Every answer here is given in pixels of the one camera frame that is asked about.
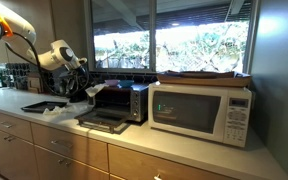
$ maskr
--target microwave window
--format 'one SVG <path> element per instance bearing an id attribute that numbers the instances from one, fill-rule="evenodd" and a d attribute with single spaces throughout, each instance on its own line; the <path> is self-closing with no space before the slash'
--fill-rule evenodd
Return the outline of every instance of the microwave window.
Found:
<path id="1" fill-rule="evenodd" d="M 221 97 L 174 92 L 154 92 L 154 121 L 213 133 Z"/>

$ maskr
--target countertop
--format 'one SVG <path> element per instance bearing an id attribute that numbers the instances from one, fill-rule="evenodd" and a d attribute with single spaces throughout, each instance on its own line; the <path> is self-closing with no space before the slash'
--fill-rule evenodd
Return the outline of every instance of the countertop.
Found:
<path id="1" fill-rule="evenodd" d="M 67 109 L 72 111 L 59 115 L 21 110 L 21 107 L 42 101 L 68 102 L 68 99 L 0 88 L 0 113 L 237 179 L 288 179 L 252 129 L 249 129 L 245 148 L 151 129 L 147 121 L 142 124 L 129 123 L 121 133 L 110 134 L 77 124 L 74 117 L 92 108 L 86 101 L 68 103 Z"/>

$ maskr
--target white microwave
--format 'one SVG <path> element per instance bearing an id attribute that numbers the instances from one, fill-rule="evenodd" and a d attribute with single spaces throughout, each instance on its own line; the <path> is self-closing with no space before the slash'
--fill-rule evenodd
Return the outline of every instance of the white microwave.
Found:
<path id="1" fill-rule="evenodd" d="M 247 88 L 156 82 L 148 97 L 151 128 L 245 147 L 252 101 Z"/>

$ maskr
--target wall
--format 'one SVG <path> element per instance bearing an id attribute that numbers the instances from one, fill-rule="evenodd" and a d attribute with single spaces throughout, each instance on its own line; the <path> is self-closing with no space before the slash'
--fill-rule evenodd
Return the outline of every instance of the wall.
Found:
<path id="1" fill-rule="evenodd" d="M 288 173 L 288 1 L 262 0 L 251 74 L 252 125 Z"/>

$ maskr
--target window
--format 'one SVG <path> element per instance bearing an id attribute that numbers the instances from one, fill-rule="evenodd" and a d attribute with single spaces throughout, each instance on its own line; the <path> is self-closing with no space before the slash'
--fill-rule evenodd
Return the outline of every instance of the window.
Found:
<path id="1" fill-rule="evenodd" d="M 247 72 L 255 0 L 92 0 L 90 70 Z"/>

